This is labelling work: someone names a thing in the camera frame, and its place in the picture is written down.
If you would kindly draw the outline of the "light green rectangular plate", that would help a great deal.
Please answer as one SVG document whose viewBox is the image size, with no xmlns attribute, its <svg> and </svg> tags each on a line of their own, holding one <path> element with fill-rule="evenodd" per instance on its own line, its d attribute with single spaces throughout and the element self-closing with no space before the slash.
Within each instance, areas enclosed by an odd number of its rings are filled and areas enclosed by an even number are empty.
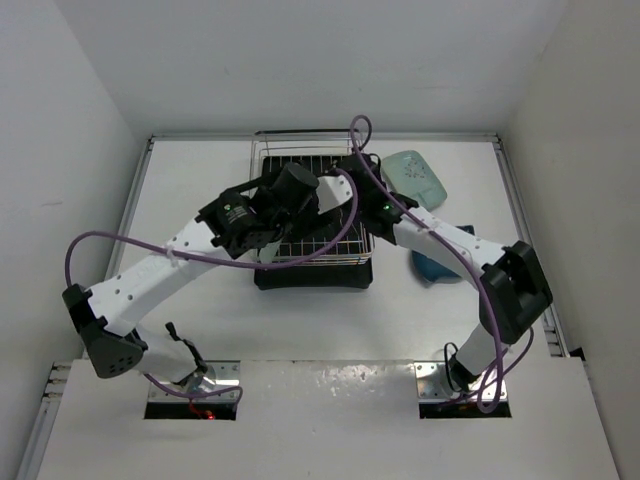
<svg viewBox="0 0 640 480">
<path fill-rule="evenodd" d="M 278 255 L 281 241 L 268 243 L 257 251 L 257 260 L 261 264 L 271 264 Z"/>
</svg>

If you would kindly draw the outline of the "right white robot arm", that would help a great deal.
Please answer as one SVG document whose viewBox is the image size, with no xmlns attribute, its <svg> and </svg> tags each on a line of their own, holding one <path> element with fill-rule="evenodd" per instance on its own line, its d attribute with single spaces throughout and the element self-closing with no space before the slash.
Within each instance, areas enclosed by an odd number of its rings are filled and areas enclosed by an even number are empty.
<svg viewBox="0 0 640 480">
<path fill-rule="evenodd" d="M 339 205 L 357 201 L 366 231 L 420 253 L 467 281 L 479 295 L 479 320 L 447 361 L 442 379 L 452 393 L 468 392 L 487 373 L 501 381 L 508 346 L 517 343 L 552 304 L 553 295 L 534 248 L 517 241 L 482 239 L 434 216 L 416 201 L 386 188 L 376 165 L 354 154 L 325 172 L 328 193 Z"/>
</svg>

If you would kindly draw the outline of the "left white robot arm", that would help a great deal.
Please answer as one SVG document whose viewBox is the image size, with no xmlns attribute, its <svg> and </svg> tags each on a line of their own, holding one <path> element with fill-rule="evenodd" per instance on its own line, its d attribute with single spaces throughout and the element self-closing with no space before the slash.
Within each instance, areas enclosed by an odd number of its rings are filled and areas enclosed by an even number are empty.
<svg viewBox="0 0 640 480">
<path fill-rule="evenodd" d="M 140 327 L 163 301 L 217 266 L 279 240 L 300 219 L 318 213 L 319 179 L 297 163 L 224 190 L 158 252 L 89 288 L 63 293 L 98 377 L 130 370 L 183 387 L 207 366 L 173 325 L 159 335 Z"/>
</svg>

